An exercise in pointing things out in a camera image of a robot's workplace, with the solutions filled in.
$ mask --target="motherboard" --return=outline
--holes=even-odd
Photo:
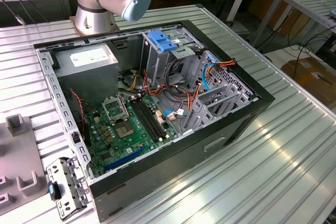
[[[177,133],[149,95],[106,100],[86,113],[91,169],[95,177],[158,148]]]

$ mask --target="cardboard box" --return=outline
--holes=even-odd
[[[295,62],[296,60],[289,61],[281,70],[292,77]],[[299,60],[295,81],[328,108],[336,106],[336,74],[316,59],[310,57]]]

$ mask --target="blue drive bay latch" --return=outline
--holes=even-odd
[[[148,35],[162,52],[171,51],[177,48],[177,45],[172,43],[169,37],[161,31],[150,31],[148,32]]]

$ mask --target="aluminum table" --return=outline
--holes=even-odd
[[[323,223],[336,205],[335,115],[204,8],[148,11],[121,29],[191,20],[276,100],[242,136],[104,223]],[[75,37],[69,21],[0,29],[0,121],[30,116],[43,166],[71,156],[33,44]],[[59,223],[49,195],[0,223]],[[92,203],[65,223],[97,223]]]
[[[321,24],[327,29],[330,28],[332,32],[336,32],[336,19],[330,16],[330,11],[336,9],[336,0],[274,0],[268,13],[266,14],[264,20],[261,22],[257,30],[257,35],[253,41],[254,46],[256,46],[259,42],[259,39],[263,34],[264,29],[266,28],[267,24],[272,18],[272,15],[282,1],[288,3],[288,7],[284,11],[283,15],[279,18],[278,22],[274,27],[274,30],[276,30],[280,26],[280,24],[290,13],[292,8],[296,8],[316,22],[316,24],[312,26],[310,31],[307,33],[309,36],[316,29],[317,24]]]

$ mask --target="open computer tower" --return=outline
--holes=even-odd
[[[35,45],[72,158],[60,218],[104,221],[237,139],[274,98],[189,21]]]

